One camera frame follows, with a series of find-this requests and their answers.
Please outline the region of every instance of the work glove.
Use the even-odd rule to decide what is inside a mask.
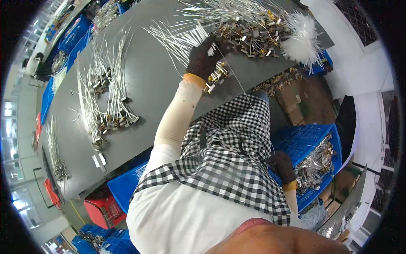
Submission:
[[[217,47],[214,55],[209,56],[208,50],[215,43]],[[189,64],[186,68],[186,73],[196,75],[203,80],[207,81],[210,74],[216,69],[216,63],[220,61],[223,56],[226,56],[231,51],[231,46],[223,38],[216,38],[215,36],[207,37],[202,44],[198,47],[193,47],[190,51]]]
[[[292,160],[290,156],[282,151],[277,151],[271,155],[266,163],[271,167],[271,170],[282,180],[282,185],[288,185],[296,180],[295,172],[293,171]]]

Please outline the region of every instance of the yellow glove cuff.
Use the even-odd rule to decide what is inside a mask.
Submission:
[[[198,87],[201,87],[202,89],[206,88],[206,81],[204,81],[204,79],[192,73],[183,74],[183,80],[189,83],[196,84]]]
[[[296,190],[297,187],[298,187],[298,182],[296,180],[294,180],[286,185],[282,185],[282,190],[283,191],[292,191],[292,190]]]

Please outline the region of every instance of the black and white checkered apron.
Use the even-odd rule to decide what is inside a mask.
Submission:
[[[149,172],[134,193],[178,181],[267,213],[275,224],[290,225],[282,189],[265,162],[271,155],[269,105],[248,98],[253,108],[240,95],[192,122],[181,158]]]

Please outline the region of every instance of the hand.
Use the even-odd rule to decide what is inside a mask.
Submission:
[[[217,47],[214,51],[214,55],[209,56],[207,51],[213,43],[215,43]],[[223,58],[222,55],[227,55],[230,49],[231,47],[227,45],[227,42],[223,38],[207,37],[199,47],[193,47],[190,52],[189,65],[186,68],[186,72],[199,76],[207,81],[210,74],[216,69],[216,63]]]
[[[271,155],[266,162],[271,166],[271,170],[279,176],[283,185],[287,185],[296,180],[290,156],[282,151],[277,151]]]

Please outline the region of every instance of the brown knit glove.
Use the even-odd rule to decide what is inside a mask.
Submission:
[[[271,170],[282,180],[282,185],[287,185],[296,180],[290,156],[282,151],[277,151],[266,160]]]
[[[207,51],[213,43],[215,43],[217,47],[214,51],[214,55],[209,56]],[[223,58],[222,55],[227,55],[230,49],[231,47],[228,46],[228,43],[223,38],[216,38],[213,35],[207,37],[198,47],[193,47],[190,52],[189,65],[186,68],[186,72],[199,76],[207,81],[210,74],[216,69],[216,63]]]

